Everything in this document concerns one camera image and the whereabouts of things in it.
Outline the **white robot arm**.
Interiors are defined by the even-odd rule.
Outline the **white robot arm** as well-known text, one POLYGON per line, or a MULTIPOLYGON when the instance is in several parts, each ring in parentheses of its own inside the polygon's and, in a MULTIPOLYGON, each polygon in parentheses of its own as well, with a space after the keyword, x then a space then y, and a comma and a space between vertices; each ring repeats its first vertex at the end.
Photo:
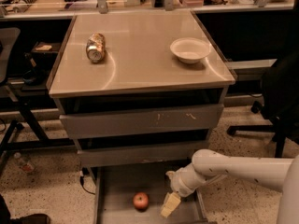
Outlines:
POLYGON ((227 175, 281 192, 276 224, 299 224, 299 157, 254 158, 221 155, 200 149, 187 166, 167 171, 171 193, 167 193, 161 209, 169 217, 181 199, 199 187, 211 184, 227 175))

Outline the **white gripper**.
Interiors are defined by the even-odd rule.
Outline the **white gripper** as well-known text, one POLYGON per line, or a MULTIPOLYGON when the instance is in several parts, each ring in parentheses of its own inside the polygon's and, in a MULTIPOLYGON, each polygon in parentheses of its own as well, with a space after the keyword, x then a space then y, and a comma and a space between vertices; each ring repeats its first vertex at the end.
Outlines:
POLYGON ((177 171, 167 171, 170 187, 174 192, 167 193, 161 208, 161 216, 169 217, 181 203, 180 197, 188 197, 203 184, 203 177, 194 170, 180 168, 177 171))

